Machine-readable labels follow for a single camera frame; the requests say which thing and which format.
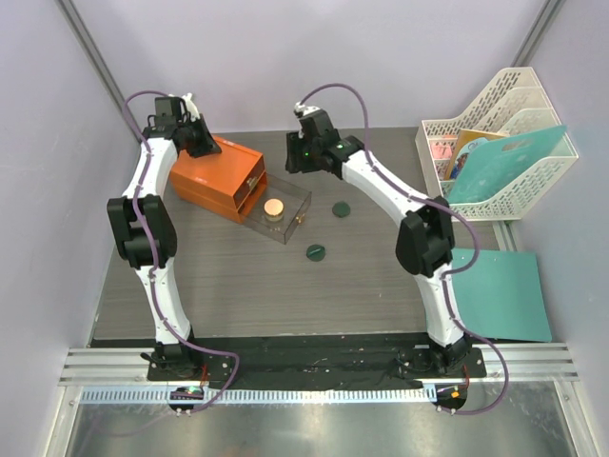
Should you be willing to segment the green puff with strap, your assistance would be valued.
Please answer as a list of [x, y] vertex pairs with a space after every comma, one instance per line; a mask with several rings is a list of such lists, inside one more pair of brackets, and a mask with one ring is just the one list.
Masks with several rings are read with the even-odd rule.
[[308, 260], [312, 262], [321, 262], [325, 258], [326, 249], [323, 245], [314, 244], [310, 245], [305, 252]]

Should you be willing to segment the clear drawer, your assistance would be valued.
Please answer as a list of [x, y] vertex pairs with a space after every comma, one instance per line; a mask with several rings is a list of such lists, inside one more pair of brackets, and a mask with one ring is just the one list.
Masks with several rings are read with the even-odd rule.
[[265, 176], [265, 167], [258, 165], [254, 167], [245, 177], [242, 185], [239, 188], [242, 196], [246, 198], [253, 190], [256, 189], [260, 180]]
[[312, 192], [271, 174], [247, 198], [242, 224], [283, 245], [304, 221]]

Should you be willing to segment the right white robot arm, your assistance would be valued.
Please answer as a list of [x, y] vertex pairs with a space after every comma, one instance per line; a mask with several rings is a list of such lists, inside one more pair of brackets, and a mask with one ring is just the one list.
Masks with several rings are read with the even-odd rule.
[[324, 109], [299, 104], [294, 113], [300, 129], [286, 135], [285, 169], [327, 171], [364, 192], [396, 223], [396, 257], [414, 277], [422, 296], [430, 365], [442, 376], [454, 374], [471, 342], [447, 274], [455, 246], [451, 216], [444, 211], [447, 202], [441, 197], [429, 200], [387, 169], [361, 140], [342, 137]]

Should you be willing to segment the gold lid cream jar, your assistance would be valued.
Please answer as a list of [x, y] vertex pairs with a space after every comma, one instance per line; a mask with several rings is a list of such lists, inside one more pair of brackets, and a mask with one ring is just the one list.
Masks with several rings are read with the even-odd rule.
[[263, 206], [265, 219], [269, 222], [276, 223], [284, 218], [285, 204], [281, 199], [267, 199]]

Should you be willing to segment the orange drawer organizer box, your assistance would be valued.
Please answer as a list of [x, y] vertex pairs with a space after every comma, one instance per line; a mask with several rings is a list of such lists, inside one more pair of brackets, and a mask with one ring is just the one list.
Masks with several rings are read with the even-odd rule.
[[253, 191], [244, 198], [239, 191], [245, 177], [256, 166], [265, 167], [261, 152], [215, 135], [219, 154], [192, 158], [181, 152], [169, 181], [183, 200], [242, 224], [241, 211]]

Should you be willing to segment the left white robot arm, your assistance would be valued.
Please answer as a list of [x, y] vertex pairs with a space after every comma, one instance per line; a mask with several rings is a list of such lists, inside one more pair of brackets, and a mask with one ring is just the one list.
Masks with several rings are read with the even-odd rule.
[[155, 327], [154, 348], [144, 353], [151, 380], [190, 380], [203, 369], [204, 355], [183, 309], [174, 263], [177, 231], [163, 197], [170, 172], [181, 157], [200, 158], [220, 152], [204, 116], [187, 93], [154, 91], [155, 111], [139, 128], [140, 153], [128, 187], [107, 202], [107, 214], [119, 256], [144, 287]]

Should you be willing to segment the green round puff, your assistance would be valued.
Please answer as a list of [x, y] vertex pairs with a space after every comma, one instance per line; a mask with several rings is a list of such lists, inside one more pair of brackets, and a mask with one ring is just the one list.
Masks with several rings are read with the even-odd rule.
[[332, 206], [332, 213], [338, 218], [345, 218], [350, 215], [351, 207], [345, 202], [340, 201]]

